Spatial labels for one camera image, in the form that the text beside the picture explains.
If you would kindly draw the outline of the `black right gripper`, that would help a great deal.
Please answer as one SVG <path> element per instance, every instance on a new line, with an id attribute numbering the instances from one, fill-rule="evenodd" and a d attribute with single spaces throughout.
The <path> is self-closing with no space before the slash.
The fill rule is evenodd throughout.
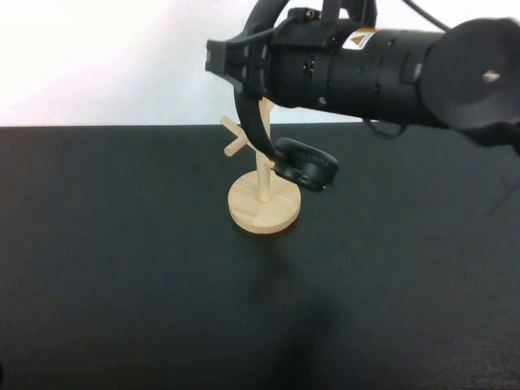
<path id="1" fill-rule="evenodd" d="M 270 29 L 246 29 L 227 41 L 209 40 L 206 70 L 222 78 L 245 78 L 260 96 L 268 94 L 269 81 L 270 97 L 280 106 L 323 109 L 337 40 L 336 28 L 324 24 L 321 16 L 311 8 L 291 9 L 271 40 L 270 64 Z"/>

